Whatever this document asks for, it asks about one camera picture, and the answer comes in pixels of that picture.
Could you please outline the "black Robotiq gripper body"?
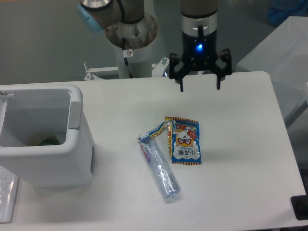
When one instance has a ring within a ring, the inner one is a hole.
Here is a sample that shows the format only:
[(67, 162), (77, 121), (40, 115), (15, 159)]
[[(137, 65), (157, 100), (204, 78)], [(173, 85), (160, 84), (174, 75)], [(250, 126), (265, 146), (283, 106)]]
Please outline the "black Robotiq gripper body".
[(218, 59), (216, 51), (217, 31), (203, 38), (193, 37), (182, 32), (183, 66), (181, 72), (210, 70), (216, 72)]

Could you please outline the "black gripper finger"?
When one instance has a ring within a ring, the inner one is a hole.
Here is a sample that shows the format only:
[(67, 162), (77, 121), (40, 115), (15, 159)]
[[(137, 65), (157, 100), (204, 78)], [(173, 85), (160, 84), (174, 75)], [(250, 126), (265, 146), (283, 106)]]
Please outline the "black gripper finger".
[(170, 53), (169, 55), (169, 78), (174, 79), (180, 85), (183, 92), (183, 79), (192, 70), (191, 60), (185, 55)]
[(213, 73), (217, 76), (217, 89), (221, 88), (221, 82), (226, 76), (232, 74), (232, 58), (230, 49), (226, 48), (218, 54)]

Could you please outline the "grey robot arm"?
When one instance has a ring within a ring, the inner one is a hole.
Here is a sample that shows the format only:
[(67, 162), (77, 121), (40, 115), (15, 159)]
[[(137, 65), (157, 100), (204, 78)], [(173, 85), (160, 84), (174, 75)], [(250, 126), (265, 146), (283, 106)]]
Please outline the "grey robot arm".
[[(120, 78), (150, 77), (149, 47), (158, 34), (156, 20), (142, 0), (82, 0), (80, 18), (95, 32), (104, 31), (118, 49)], [(217, 83), (232, 74), (231, 52), (216, 50), (218, 2), (183, 0), (180, 3), (183, 53), (169, 56), (169, 78), (182, 84), (192, 71), (209, 70)]]

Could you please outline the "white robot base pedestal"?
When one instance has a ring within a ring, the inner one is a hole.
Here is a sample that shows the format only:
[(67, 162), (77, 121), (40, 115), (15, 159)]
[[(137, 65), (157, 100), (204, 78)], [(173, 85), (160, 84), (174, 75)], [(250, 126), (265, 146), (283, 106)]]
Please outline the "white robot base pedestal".
[(120, 79), (152, 76), (152, 46), (158, 35), (157, 21), (148, 13), (135, 24), (118, 22), (105, 29), (115, 49)]

